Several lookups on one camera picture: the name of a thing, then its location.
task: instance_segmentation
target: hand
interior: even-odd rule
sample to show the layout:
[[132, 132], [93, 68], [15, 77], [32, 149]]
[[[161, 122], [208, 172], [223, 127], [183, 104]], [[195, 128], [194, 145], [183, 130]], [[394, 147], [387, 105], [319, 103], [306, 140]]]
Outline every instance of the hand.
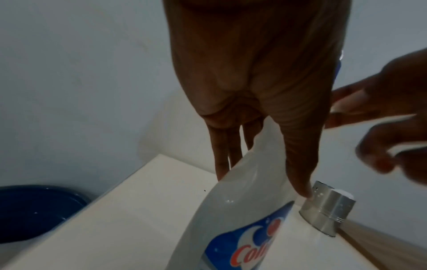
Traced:
[[356, 149], [358, 157], [380, 173], [395, 166], [406, 176], [427, 184], [427, 147], [388, 150], [405, 142], [427, 141], [427, 49], [395, 59], [372, 77], [337, 89], [326, 128], [389, 116], [412, 115], [401, 121], [375, 125]]
[[270, 115], [283, 133], [293, 187], [311, 196], [350, 1], [164, 4], [175, 71], [208, 126], [218, 179], [242, 157], [240, 126], [250, 149]]

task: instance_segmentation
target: silver cap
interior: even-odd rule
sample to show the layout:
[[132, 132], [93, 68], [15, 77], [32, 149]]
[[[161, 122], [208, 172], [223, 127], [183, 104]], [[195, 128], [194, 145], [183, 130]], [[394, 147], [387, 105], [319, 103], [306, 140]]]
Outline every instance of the silver cap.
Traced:
[[319, 181], [313, 186], [313, 194], [312, 199], [306, 199], [299, 213], [314, 228], [335, 237], [356, 201]]

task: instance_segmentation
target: bottle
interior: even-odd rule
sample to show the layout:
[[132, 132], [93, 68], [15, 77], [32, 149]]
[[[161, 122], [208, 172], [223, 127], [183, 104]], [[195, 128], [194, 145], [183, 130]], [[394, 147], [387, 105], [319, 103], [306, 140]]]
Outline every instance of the bottle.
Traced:
[[285, 145], [270, 118], [253, 148], [199, 206], [166, 270], [256, 270], [297, 194], [285, 171]]

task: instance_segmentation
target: blue bucket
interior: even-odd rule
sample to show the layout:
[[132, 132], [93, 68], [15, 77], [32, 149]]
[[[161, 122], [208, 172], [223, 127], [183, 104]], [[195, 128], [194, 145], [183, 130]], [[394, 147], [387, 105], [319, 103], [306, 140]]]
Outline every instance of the blue bucket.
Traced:
[[89, 203], [85, 196], [55, 186], [16, 185], [0, 188], [0, 244], [40, 236]]

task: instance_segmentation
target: bottle label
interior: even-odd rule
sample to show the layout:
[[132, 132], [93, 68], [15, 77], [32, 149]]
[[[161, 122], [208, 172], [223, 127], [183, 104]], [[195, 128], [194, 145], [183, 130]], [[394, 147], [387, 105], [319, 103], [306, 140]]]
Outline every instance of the bottle label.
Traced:
[[293, 201], [243, 228], [215, 237], [197, 270], [256, 270], [259, 268]]

